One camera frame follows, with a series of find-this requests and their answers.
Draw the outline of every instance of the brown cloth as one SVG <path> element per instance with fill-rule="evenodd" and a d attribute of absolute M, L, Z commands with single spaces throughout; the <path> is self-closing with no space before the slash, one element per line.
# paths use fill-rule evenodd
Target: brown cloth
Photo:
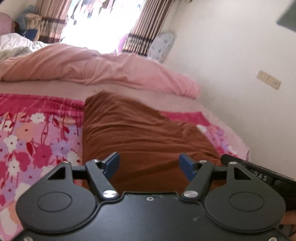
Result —
<path fill-rule="evenodd" d="M 181 193 L 189 183 L 179 168 L 181 152 L 221 165 L 218 153 L 195 125 L 171 122 L 140 102 L 101 92 L 85 101 L 83 164 L 115 151 L 120 167 L 110 182 L 120 193 Z"/>

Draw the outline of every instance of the pink pillow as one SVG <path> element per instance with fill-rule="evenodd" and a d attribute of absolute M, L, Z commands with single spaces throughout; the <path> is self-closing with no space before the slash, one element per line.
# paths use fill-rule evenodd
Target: pink pillow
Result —
<path fill-rule="evenodd" d="M 15 23 L 6 13 L 0 12 L 0 35 L 14 33 Z"/>

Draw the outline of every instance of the striped curtain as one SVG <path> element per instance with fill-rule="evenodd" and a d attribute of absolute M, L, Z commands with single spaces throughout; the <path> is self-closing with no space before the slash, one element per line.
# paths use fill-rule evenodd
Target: striped curtain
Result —
<path fill-rule="evenodd" d="M 37 0 L 36 9 L 42 17 L 39 41 L 49 44 L 60 41 L 71 2 L 72 0 Z"/>
<path fill-rule="evenodd" d="M 173 2 L 174 0 L 146 0 L 122 51 L 147 56 L 150 45 L 159 34 Z"/>

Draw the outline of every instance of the white bedding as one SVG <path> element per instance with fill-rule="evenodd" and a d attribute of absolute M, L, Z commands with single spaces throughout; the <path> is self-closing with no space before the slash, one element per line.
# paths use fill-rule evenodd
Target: white bedding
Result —
<path fill-rule="evenodd" d="M 24 54 L 33 53 L 46 47 L 41 41 L 31 41 L 17 33 L 0 36 L 0 61 Z"/>

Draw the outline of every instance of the electrical outlet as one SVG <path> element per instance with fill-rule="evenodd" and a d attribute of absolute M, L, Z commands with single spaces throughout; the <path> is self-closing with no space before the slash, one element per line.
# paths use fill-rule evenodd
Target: electrical outlet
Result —
<path fill-rule="evenodd" d="M 278 90 L 281 86 L 281 81 L 278 80 L 277 78 L 273 77 L 272 75 L 259 70 L 258 74 L 257 74 L 257 79 L 263 81 L 264 83 L 268 84 L 269 86 L 271 86 L 272 88 L 274 88 L 275 90 Z"/>

